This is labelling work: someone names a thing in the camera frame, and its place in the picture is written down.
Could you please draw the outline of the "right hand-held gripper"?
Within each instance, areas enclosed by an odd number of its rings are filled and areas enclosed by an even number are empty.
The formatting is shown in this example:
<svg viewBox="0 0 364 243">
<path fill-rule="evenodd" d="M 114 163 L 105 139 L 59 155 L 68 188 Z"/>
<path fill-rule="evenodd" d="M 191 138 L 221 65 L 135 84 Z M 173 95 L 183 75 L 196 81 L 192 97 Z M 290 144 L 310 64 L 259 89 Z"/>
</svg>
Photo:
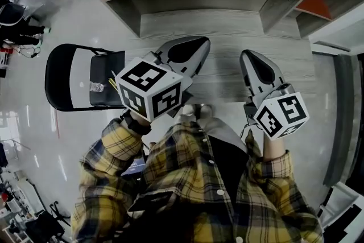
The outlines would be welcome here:
<svg viewBox="0 0 364 243">
<path fill-rule="evenodd" d="M 252 50 L 243 50 L 239 61 L 250 92 L 244 104 L 249 125 L 259 126 L 273 141 L 296 132 L 309 120 L 301 94 L 285 81 L 273 61 Z"/>
</svg>

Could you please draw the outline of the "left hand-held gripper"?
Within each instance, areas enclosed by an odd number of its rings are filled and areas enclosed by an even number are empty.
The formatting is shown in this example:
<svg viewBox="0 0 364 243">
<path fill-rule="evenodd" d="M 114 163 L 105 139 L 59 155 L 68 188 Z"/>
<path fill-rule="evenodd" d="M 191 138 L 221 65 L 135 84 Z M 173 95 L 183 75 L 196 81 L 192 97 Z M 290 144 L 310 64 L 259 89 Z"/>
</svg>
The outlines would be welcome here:
<svg viewBox="0 0 364 243">
<path fill-rule="evenodd" d="M 132 59 L 115 76 L 122 104 L 149 122 L 174 114 L 190 99 L 187 89 L 209 51 L 209 38 L 187 36 Z"/>
</svg>

